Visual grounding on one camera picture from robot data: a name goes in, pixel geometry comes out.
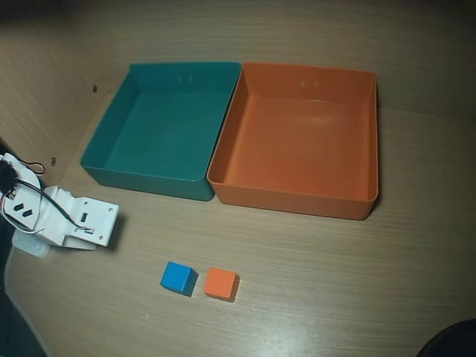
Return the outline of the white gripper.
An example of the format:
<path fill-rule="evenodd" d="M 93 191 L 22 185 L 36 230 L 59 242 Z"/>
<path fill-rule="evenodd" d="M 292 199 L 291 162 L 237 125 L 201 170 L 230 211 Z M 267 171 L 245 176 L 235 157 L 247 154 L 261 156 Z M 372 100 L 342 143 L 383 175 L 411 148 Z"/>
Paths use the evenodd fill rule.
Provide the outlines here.
<path fill-rule="evenodd" d="M 75 198 L 67 190 L 58 186 L 46 187 L 44 192 L 48 194 L 71 218 L 74 217 L 73 206 Z M 60 211 L 45 198 L 40 205 L 38 226 L 42 229 L 39 238 L 49 245 L 66 248 L 93 251 L 97 246 L 83 239 L 69 237 L 75 226 L 66 219 Z"/>

